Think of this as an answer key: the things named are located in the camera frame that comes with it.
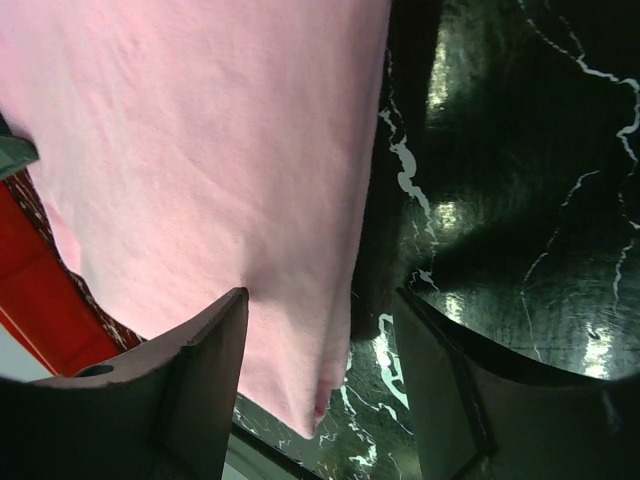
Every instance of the black marble surface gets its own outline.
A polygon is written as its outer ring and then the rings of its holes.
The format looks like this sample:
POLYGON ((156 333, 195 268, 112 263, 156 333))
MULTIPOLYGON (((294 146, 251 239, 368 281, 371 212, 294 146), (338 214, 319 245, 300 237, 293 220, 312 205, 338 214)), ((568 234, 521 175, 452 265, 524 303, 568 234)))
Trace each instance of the black marble surface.
POLYGON ((237 423, 325 479, 419 478, 400 285, 544 363, 640 369, 639 9, 395 2, 345 386, 312 441, 242 398, 237 423))

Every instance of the black plastic piece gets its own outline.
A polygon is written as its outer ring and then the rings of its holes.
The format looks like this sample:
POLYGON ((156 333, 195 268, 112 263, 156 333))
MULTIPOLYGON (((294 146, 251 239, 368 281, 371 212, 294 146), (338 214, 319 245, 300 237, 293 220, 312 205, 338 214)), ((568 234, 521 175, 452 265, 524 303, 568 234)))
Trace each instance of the black plastic piece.
POLYGON ((38 151, 29 141, 11 134, 0 114, 0 182, 38 160, 38 151))
POLYGON ((394 326, 425 479, 640 478, 640 375, 544 365, 406 290, 394 326))
POLYGON ((0 478, 221 478, 247 317, 234 289, 75 378, 0 379, 0 478))

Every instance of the white surface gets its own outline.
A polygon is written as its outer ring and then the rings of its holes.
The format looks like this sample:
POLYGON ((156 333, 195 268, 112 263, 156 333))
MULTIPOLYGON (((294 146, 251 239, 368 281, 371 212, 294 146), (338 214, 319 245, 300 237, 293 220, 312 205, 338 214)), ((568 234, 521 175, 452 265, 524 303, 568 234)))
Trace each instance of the white surface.
POLYGON ((225 463, 224 471, 222 472, 222 480, 247 480, 247 477, 241 475, 240 472, 228 463, 225 463))
POLYGON ((49 371, 0 325, 0 375, 32 382, 50 377, 49 371))

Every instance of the red object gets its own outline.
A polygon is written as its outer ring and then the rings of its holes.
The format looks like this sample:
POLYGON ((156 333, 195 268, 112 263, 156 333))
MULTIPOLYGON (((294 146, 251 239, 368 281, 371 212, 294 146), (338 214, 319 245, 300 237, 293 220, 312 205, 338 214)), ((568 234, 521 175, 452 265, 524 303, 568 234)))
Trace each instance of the red object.
POLYGON ((4 184, 0 322, 56 375, 72 376, 120 353, 4 184))

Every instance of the fabric fold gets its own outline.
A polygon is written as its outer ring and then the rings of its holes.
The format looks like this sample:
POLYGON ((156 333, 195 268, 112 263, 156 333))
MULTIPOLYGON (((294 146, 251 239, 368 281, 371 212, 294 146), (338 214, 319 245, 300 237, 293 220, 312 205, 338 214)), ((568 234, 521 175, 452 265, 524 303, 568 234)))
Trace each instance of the fabric fold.
POLYGON ((311 437, 346 369, 390 0, 0 9, 0 111, 67 266, 145 338, 248 287, 239 390, 311 437))

